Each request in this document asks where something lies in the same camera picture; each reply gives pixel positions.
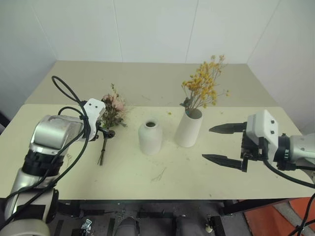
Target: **beige table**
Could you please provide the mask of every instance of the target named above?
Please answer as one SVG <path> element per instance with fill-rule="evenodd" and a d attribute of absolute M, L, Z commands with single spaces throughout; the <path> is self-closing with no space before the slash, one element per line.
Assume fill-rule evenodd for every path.
<path fill-rule="evenodd" d="M 0 197 L 12 187 L 23 164 L 29 140 L 37 122 L 46 114 L 55 115 L 62 105 L 27 104 L 0 136 Z M 209 133 L 214 125 L 243 122 L 262 107 L 211 107 L 203 111 L 204 121 L 195 146 L 183 148 L 173 142 L 183 114 L 181 107 L 130 107 L 127 128 L 117 127 L 116 137 L 108 141 L 104 166 L 98 166 L 102 139 L 90 142 L 82 159 L 58 183 L 60 199 L 78 200 L 200 200 L 269 199 L 308 197 L 314 190 L 292 183 L 268 170 L 263 163 L 250 161 L 248 172 L 218 166 L 201 157 L 217 153 L 239 159 L 241 134 Z M 268 107 L 280 124 L 280 132 L 299 134 L 279 107 Z M 141 153 L 137 130 L 146 118 L 156 117 L 163 127 L 159 154 Z M 73 161 L 82 143 L 73 144 L 64 159 L 62 171 Z M 311 181 L 304 172 L 287 172 Z"/>

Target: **white vase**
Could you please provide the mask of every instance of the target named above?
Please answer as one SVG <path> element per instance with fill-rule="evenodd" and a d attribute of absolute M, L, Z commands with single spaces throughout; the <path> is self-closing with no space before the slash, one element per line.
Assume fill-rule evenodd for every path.
<path fill-rule="evenodd" d="M 139 127 L 139 144 L 144 154 L 157 154 L 162 145 L 162 127 L 156 119 L 150 119 Z"/>
<path fill-rule="evenodd" d="M 175 142 L 182 147 L 189 148 L 193 146 L 198 138 L 202 123 L 202 112 L 195 109 L 190 116 L 184 112 L 181 122 L 175 133 Z"/>

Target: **white wall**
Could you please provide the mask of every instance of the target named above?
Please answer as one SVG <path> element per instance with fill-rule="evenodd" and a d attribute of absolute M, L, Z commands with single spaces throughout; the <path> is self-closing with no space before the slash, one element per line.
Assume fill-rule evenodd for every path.
<path fill-rule="evenodd" d="M 315 131 L 315 1 L 282 0 L 248 65 L 304 132 Z"/>
<path fill-rule="evenodd" d="M 0 1 L 0 111 L 12 118 L 56 57 L 28 1 Z"/>
<path fill-rule="evenodd" d="M 289 102 L 287 92 L 293 85 L 287 81 L 288 75 L 301 70 L 313 70 L 314 76 L 311 63 L 314 56 L 313 61 L 302 56 L 310 57 L 308 49 L 314 53 L 314 34 L 310 39 L 307 31 L 313 20 L 307 17 L 313 3 L 312 0 L 2 0 L 0 110 L 13 117 L 57 59 L 200 63 L 212 54 L 225 54 L 228 63 L 248 62 L 274 98 L 303 128 L 311 122 L 311 103 L 307 103 L 308 108 L 299 104 L 311 98 L 303 93 Z M 288 54 L 290 49 L 304 59 L 295 67 L 290 60 L 292 55 Z M 309 72 L 303 75 L 299 76 L 300 84 L 310 90 L 308 94 L 314 93 L 310 89 L 314 77 Z M 6 104 L 6 98 L 12 99 L 14 105 Z"/>

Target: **metal frame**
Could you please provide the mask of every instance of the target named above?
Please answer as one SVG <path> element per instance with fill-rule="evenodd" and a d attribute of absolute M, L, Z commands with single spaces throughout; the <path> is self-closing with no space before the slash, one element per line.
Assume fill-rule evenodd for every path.
<path fill-rule="evenodd" d="M 290 201 L 291 198 L 276 198 L 276 199 L 251 199 L 244 200 L 238 203 L 232 204 L 231 201 L 224 201 L 224 207 L 221 209 L 224 215 L 231 215 L 238 212 L 245 212 L 254 210 L 260 207 L 273 205 L 281 202 Z"/>
<path fill-rule="evenodd" d="M 113 236 L 114 226 L 115 226 L 115 219 L 114 218 L 110 218 L 109 219 L 109 223 L 108 223 L 108 229 L 107 229 L 106 236 Z"/>
<path fill-rule="evenodd" d="M 79 201 L 81 204 L 132 204 L 132 203 L 222 203 L 223 200 L 59 200 L 61 203 L 69 204 L 73 201 Z"/>
<path fill-rule="evenodd" d="M 210 227 L 215 231 L 215 236 L 225 236 L 224 227 L 220 216 L 212 216 L 208 219 Z"/>

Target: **robotic arm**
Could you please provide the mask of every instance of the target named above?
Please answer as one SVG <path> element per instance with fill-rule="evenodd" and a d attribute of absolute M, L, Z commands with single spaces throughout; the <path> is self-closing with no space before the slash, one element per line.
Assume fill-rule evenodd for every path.
<path fill-rule="evenodd" d="M 60 115 L 64 109 L 75 110 L 81 117 Z M 46 224 L 57 213 L 59 196 L 54 186 L 62 177 L 59 170 L 68 147 L 75 141 L 94 141 L 98 131 L 107 138 L 115 135 L 100 127 L 98 120 L 105 112 L 104 102 L 91 98 L 83 106 L 84 117 L 75 108 L 62 110 L 57 116 L 45 116 L 34 130 L 24 164 L 18 170 L 11 194 L 5 199 L 6 226 L 0 236 L 49 236 Z M 86 122 L 91 130 L 88 137 L 84 132 Z"/>
<path fill-rule="evenodd" d="M 305 136 L 278 136 L 278 123 L 267 111 L 258 112 L 248 117 L 244 123 L 228 123 L 212 127 L 209 131 L 221 134 L 242 132 L 241 158 L 243 161 L 229 159 L 216 154 L 202 156 L 221 166 L 231 167 L 243 172 L 247 171 L 248 160 L 263 161 L 276 174 L 307 187 L 315 188 L 315 184 L 307 183 L 287 176 L 272 167 L 276 162 L 282 171 L 303 170 L 315 183 L 315 133 Z"/>

